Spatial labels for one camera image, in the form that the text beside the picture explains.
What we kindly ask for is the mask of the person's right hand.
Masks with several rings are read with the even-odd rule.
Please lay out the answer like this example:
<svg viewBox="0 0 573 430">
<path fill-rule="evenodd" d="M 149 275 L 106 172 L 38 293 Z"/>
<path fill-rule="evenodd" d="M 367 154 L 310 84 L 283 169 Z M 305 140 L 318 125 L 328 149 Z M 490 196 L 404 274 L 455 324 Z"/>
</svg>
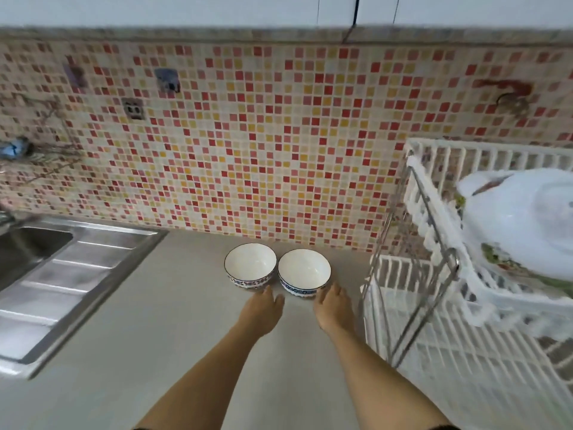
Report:
<svg viewBox="0 0 573 430">
<path fill-rule="evenodd" d="M 341 334 L 356 335 L 352 302 L 344 289 L 344 307 L 340 309 L 313 309 L 319 327 L 334 339 Z"/>
</svg>

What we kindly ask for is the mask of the person's left hand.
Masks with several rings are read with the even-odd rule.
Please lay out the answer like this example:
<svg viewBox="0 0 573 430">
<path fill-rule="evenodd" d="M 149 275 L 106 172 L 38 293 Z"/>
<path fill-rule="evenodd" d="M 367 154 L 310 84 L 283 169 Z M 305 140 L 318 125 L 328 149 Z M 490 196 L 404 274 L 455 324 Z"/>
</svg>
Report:
<svg viewBox="0 0 573 430">
<path fill-rule="evenodd" d="M 255 292 L 246 302 L 238 318 L 237 327 L 250 340 L 259 340 L 270 333 L 283 316 L 283 309 L 266 309 L 262 303 L 263 290 Z"/>
</svg>

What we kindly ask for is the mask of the person's right forearm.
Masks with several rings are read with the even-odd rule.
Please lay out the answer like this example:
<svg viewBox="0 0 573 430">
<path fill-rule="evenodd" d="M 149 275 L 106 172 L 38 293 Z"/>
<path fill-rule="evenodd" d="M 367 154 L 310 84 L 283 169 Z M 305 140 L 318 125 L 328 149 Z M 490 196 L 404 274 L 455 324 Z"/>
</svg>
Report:
<svg viewBox="0 0 573 430">
<path fill-rule="evenodd" d="M 339 325 L 324 331 L 337 351 L 360 430 L 460 430 L 354 332 Z"/>
</svg>

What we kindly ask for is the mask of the person's left forearm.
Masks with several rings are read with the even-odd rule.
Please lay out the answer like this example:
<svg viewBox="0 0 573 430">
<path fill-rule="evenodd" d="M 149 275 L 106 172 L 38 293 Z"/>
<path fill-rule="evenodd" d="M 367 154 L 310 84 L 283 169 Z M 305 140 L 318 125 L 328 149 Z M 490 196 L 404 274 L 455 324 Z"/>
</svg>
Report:
<svg viewBox="0 0 573 430">
<path fill-rule="evenodd" d="M 245 362 L 276 324 L 238 321 L 188 370 L 133 430 L 221 430 Z"/>
</svg>

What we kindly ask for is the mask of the white bowl red blue rim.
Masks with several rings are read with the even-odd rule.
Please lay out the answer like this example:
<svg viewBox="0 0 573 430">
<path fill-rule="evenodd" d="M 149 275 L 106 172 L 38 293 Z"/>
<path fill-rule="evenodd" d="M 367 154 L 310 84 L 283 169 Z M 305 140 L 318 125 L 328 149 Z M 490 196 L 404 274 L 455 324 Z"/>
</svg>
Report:
<svg viewBox="0 0 573 430">
<path fill-rule="evenodd" d="M 237 287 L 258 289 L 273 279 L 278 259 L 269 246 L 246 243 L 234 247 L 225 257 L 224 268 L 228 278 Z"/>
</svg>

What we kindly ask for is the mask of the white plastic dish rack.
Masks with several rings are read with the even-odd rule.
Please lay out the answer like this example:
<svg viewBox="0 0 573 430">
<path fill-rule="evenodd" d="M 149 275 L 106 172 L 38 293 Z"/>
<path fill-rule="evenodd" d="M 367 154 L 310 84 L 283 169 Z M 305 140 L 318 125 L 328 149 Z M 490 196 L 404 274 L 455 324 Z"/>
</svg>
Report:
<svg viewBox="0 0 573 430">
<path fill-rule="evenodd" d="M 474 265 L 455 233 L 461 225 L 455 184 L 463 177 L 475 171 L 573 171 L 573 150 L 410 138 L 392 166 L 395 188 L 405 163 L 419 174 L 460 270 L 397 370 L 461 430 L 573 430 L 573 300 Z M 430 242 L 413 187 L 408 183 L 406 209 L 425 260 L 437 264 L 437 245 Z"/>
</svg>

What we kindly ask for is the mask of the white floral plate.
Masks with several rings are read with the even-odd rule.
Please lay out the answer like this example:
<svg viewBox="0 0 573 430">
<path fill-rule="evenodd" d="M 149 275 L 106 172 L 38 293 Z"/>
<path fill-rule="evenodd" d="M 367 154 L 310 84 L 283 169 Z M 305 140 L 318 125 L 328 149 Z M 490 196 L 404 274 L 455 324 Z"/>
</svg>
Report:
<svg viewBox="0 0 573 430">
<path fill-rule="evenodd" d="M 573 293 L 573 171 L 477 171 L 457 182 L 455 207 L 474 265 Z"/>
</svg>

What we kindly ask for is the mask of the stainless steel sink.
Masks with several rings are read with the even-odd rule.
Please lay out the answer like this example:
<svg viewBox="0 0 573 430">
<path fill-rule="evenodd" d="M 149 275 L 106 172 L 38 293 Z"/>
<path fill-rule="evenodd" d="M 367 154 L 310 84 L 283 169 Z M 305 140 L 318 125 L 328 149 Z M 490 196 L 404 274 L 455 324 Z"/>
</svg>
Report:
<svg viewBox="0 0 573 430">
<path fill-rule="evenodd" d="M 168 231 L 28 215 L 0 225 L 0 377 L 34 377 Z"/>
</svg>

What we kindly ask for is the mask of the blue scrubber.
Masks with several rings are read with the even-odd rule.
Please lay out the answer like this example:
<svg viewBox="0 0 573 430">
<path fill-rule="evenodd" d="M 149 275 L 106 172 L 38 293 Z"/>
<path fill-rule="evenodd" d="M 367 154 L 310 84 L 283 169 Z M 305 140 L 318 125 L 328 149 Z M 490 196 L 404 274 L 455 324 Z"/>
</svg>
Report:
<svg viewBox="0 0 573 430">
<path fill-rule="evenodd" d="M 0 140 L 0 159 L 21 160 L 30 157 L 34 151 L 32 142 L 25 136 Z"/>
</svg>

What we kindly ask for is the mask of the metal dish rack frame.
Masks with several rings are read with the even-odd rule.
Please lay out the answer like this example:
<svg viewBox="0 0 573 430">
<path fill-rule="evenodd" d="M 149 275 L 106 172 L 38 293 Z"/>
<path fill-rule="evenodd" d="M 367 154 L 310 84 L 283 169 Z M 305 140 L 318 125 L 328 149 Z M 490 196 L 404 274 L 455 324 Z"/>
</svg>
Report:
<svg viewBox="0 0 573 430">
<path fill-rule="evenodd" d="M 425 248 L 418 245 L 414 234 L 413 218 L 406 209 L 410 182 L 414 201 L 422 202 L 430 242 L 437 245 L 437 264 L 425 260 Z M 459 276 L 458 253 L 444 243 L 429 202 L 419 174 L 403 164 L 361 287 L 359 327 L 364 328 L 367 344 L 395 369 L 405 361 Z"/>
</svg>

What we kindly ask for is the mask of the beige wall socket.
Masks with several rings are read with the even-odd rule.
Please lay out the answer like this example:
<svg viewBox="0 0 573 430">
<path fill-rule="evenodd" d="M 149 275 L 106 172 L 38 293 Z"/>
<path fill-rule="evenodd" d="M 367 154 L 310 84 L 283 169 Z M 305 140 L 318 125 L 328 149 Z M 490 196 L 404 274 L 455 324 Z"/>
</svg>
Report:
<svg viewBox="0 0 573 430">
<path fill-rule="evenodd" d="M 144 104 L 139 98 L 121 98 L 121 104 L 123 106 L 126 116 L 130 120 L 144 120 Z"/>
</svg>

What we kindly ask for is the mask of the grey wall hook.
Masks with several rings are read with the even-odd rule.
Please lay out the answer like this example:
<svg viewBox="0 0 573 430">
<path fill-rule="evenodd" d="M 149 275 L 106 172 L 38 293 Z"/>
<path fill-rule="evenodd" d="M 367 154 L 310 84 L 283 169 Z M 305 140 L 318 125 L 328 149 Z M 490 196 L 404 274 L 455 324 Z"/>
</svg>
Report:
<svg viewBox="0 0 573 430">
<path fill-rule="evenodd" d="M 154 75 L 161 93 L 180 93 L 181 83 L 176 69 L 157 68 L 154 70 Z"/>
</svg>

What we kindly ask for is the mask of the metal wall hook rack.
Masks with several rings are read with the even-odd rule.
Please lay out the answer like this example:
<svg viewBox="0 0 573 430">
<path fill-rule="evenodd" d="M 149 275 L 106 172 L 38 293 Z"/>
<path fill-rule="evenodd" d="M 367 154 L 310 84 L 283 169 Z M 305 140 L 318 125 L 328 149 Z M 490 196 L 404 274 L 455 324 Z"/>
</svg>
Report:
<svg viewBox="0 0 573 430">
<path fill-rule="evenodd" d="M 79 164 L 84 158 L 56 96 L 0 93 L 0 140 L 19 136 L 27 137 L 34 151 L 21 160 L 0 159 L 0 175 L 28 173 L 33 178 Z"/>
</svg>

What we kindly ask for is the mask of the white wall cabinet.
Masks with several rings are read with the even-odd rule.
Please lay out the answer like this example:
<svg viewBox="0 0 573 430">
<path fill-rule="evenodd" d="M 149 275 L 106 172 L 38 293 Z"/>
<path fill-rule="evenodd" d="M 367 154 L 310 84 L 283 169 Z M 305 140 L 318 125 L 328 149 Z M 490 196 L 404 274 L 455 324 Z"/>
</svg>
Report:
<svg viewBox="0 0 573 430">
<path fill-rule="evenodd" d="M 573 0 L 0 0 L 0 27 L 573 29 Z"/>
</svg>

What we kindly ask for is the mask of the purple wall hook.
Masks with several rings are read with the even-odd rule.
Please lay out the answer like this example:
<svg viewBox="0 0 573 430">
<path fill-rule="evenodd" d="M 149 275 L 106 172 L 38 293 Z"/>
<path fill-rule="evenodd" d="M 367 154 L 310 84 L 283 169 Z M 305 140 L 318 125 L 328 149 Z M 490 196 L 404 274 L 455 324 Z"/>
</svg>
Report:
<svg viewBox="0 0 573 430">
<path fill-rule="evenodd" d="M 85 89 L 88 87 L 88 82 L 85 78 L 85 71 L 82 67 L 75 64 L 63 64 L 63 69 L 71 87 Z"/>
</svg>

